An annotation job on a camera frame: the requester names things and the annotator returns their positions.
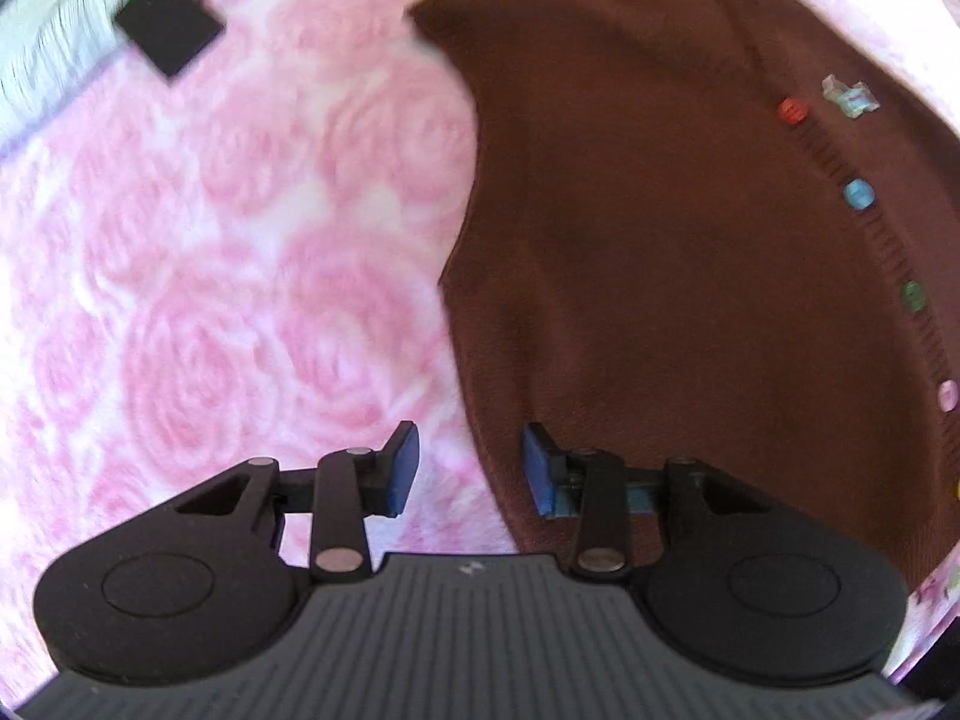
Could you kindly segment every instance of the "brown garment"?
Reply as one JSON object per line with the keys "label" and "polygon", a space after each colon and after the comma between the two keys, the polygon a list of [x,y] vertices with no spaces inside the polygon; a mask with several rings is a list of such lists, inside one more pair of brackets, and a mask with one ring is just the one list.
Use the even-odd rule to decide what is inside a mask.
{"label": "brown garment", "polygon": [[[467,414],[524,551],[520,430],[629,464],[690,455],[885,552],[960,538],[960,146],[796,0],[423,0],[479,153],[442,278]],[[829,74],[880,110],[847,119]],[[791,127],[793,95],[811,107]],[[877,200],[853,210],[855,178]],[[901,290],[922,282],[912,313]],[[637,558],[656,554],[637,526]]]}

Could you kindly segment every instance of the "bedding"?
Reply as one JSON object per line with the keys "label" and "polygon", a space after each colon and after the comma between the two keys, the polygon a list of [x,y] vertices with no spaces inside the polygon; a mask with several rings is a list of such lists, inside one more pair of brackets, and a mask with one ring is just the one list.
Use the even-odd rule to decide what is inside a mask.
{"label": "bedding", "polygon": [[[436,288],[472,103],[410,1],[209,0],[227,30],[180,80],[122,47],[0,160],[5,703],[52,673],[43,568],[246,457],[306,467],[414,419],[421,471],[373,551],[512,550]],[[942,1],[807,1],[960,128]],[[911,599],[894,678],[960,610],[959,569],[954,550]]]}

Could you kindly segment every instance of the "button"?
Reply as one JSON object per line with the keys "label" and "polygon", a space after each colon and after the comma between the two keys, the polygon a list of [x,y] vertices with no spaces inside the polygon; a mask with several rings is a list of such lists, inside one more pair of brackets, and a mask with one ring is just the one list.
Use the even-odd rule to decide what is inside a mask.
{"label": "button", "polygon": [[862,211],[874,204],[874,188],[862,178],[855,178],[844,186],[843,196],[851,208]]}
{"label": "button", "polygon": [[926,305],[926,290],[919,281],[904,284],[904,306],[914,314]]}
{"label": "button", "polygon": [[937,398],[942,412],[952,412],[960,403],[960,386],[952,379],[945,381],[937,391]]}
{"label": "button", "polygon": [[803,122],[809,112],[810,106],[799,98],[786,98],[786,100],[776,108],[776,114],[779,116],[781,122],[793,125]]}

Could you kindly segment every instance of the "rose pattern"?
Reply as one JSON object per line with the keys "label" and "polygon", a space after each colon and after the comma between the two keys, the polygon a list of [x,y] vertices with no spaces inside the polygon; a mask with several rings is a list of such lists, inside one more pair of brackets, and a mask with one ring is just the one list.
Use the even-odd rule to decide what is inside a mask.
{"label": "rose pattern", "polygon": [[[434,286],[472,179],[467,91],[412,0],[211,1],[227,30],[180,79],[126,47],[0,159],[6,704],[52,672],[43,568],[251,455],[309,467],[414,418],[421,472],[404,517],[368,524],[374,555],[512,549]],[[960,122],[931,0],[809,1]],[[959,569],[912,599],[895,679],[960,610]]]}

